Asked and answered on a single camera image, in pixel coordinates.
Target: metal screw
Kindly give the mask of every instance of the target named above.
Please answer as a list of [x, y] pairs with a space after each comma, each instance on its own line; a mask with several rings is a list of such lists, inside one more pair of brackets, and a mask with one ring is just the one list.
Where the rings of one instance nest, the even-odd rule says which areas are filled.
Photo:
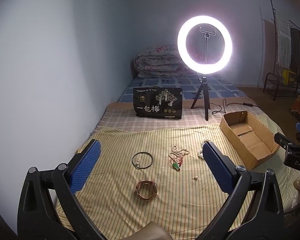
[[66, 169], [66, 167], [67, 167], [67, 165], [65, 165], [64, 163], [61, 163], [61, 164], [58, 166], [58, 169], [59, 169], [60, 171], [63, 171], [63, 170]]
[[267, 170], [267, 173], [268, 173], [269, 175], [274, 175], [274, 171], [271, 170], [271, 169]]
[[237, 166], [237, 170], [241, 171], [241, 172], [245, 172], [247, 169], [246, 169], [246, 167], [240, 165], [240, 166]]
[[30, 169], [29, 169], [29, 173], [34, 173], [35, 172], [35, 167], [31, 167]]

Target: watch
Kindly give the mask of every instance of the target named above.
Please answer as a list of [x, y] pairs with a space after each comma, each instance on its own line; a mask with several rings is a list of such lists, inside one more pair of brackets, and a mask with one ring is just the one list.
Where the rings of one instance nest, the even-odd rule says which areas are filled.
[[[140, 188], [141, 188], [141, 185], [143, 185], [143, 184], [150, 184], [151, 186], [152, 186], [152, 188], [153, 188], [153, 194], [150, 196], [150, 197], [148, 197], [148, 198], [145, 198], [145, 197], [143, 197], [143, 196], [141, 196], [140, 195]], [[156, 186], [156, 184], [154, 183], [154, 181], [152, 181], [152, 180], [140, 180], [139, 181], [139, 183], [137, 184], [137, 186], [136, 186], [136, 192], [137, 192], [137, 195], [139, 196], [139, 197], [141, 197], [142, 199], [144, 199], [144, 200], [146, 200], [146, 201], [149, 201], [149, 200], [151, 200], [155, 195], [157, 195], [157, 186]]]

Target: yellow striped fabric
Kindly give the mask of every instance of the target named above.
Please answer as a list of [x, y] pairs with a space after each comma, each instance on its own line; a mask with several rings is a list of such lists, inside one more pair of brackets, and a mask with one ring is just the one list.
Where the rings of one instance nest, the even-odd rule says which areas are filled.
[[[258, 118], [272, 132], [280, 131], [266, 115]], [[205, 161], [197, 157], [205, 138], [213, 141], [236, 165], [243, 165], [218, 123], [141, 132], [103, 127], [92, 138], [101, 142], [102, 154], [84, 188], [76, 196], [92, 221], [110, 240], [130, 236], [150, 221], [164, 228], [174, 239], [196, 238], [202, 232], [227, 198]], [[190, 151], [184, 157], [180, 171], [174, 170], [169, 162], [168, 154], [173, 145]], [[154, 157], [153, 165], [146, 170], [137, 170], [131, 164], [132, 156], [140, 151], [147, 151]], [[295, 195], [292, 184], [298, 172], [285, 167], [283, 158], [284, 152], [279, 150], [255, 170], [264, 172], [271, 168], [276, 172], [283, 203], [288, 208]], [[144, 201], [136, 195], [139, 180], [156, 182], [158, 194], [151, 201]], [[251, 197], [250, 192], [233, 228], [242, 221]], [[59, 203], [57, 213], [63, 225], [71, 229]]]

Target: black package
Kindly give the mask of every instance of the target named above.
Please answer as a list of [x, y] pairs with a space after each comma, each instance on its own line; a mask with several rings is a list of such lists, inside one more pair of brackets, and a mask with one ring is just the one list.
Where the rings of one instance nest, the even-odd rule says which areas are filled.
[[134, 88], [133, 108], [140, 117], [182, 116], [182, 88]]

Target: black bangle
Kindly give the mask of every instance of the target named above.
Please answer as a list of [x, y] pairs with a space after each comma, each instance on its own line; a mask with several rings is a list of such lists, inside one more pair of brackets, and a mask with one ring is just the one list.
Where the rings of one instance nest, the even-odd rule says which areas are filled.
[[[136, 157], [136, 156], [139, 155], [139, 154], [149, 155], [150, 158], [151, 158], [151, 163], [150, 163], [150, 165], [148, 165], [148, 166], [146, 166], [146, 167], [138, 167], [138, 166], [136, 166], [136, 165], [133, 163], [133, 159], [134, 159], [134, 157]], [[136, 169], [138, 169], [138, 170], [145, 170], [145, 169], [149, 168], [149, 167], [152, 165], [152, 163], [153, 163], [153, 156], [152, 156], [150, 153], [148, 153], [148, 152], [138, 152], [138, 153], [136, 153], [136, 154], [132, 157], [131, 163], [132, 163], [133, 167], [135, 167]]]

